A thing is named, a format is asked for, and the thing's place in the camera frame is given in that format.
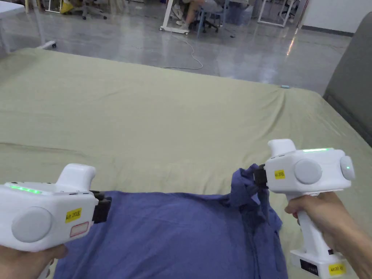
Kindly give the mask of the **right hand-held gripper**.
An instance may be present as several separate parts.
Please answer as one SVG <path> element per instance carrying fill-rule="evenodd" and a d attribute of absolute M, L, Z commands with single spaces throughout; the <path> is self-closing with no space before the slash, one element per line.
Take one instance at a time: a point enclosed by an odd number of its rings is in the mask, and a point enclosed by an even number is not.
<path fill-rule="evenodd" d="M 288 200 L 342 191 L 355 179 L 352 159 L 340 149 L 299 150 L 290 139 L 270 140 L 268 146 L 271 157 L 254 171 L 254 182 L 261 188 L 284 194 Z M 298 219 L 304 245 L 291 251 L 292 264 L 321 279 L 348 274 L 346 259 L 326 244 L 309 216 L 302 211 Z"/>

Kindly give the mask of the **person's right hand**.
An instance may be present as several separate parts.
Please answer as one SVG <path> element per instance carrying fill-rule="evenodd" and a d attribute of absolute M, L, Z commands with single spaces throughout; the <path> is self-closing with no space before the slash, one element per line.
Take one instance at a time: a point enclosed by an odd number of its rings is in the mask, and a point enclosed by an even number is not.
<path fill-rule="evenodd" d="M 354 250 L 360 228 L 347 212 L 335 192 L 318 196 L 304 195 L 288 202 L 285 212 L 299 219 L 305 212 L 322 233 L 327 245 L 343 255 Z"/>

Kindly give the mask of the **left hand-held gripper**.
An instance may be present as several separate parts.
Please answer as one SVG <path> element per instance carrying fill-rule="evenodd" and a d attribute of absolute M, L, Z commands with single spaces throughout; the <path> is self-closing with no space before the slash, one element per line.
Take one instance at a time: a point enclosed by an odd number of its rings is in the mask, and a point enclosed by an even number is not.
<path fill-rule="evenodd" d="M 0 186 L 0 244 L 38 252 L 89 233 L 106 222 L 112 198 L 91 190 L 92 166 L 71 163 L 56 183 L 6 182 Z"/>

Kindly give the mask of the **person's left hand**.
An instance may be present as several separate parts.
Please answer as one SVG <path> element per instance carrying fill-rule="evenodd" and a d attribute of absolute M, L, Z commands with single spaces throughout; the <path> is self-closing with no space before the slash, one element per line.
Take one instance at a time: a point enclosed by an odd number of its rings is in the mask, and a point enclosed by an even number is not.
<path fill-rule="evenodd" d="M 55 259 L 62 259 L 68 250 L 65 245 L 39 252 L 19 251 L 0 247 L 1 279 L 37 279 L 45 267 Z"/>

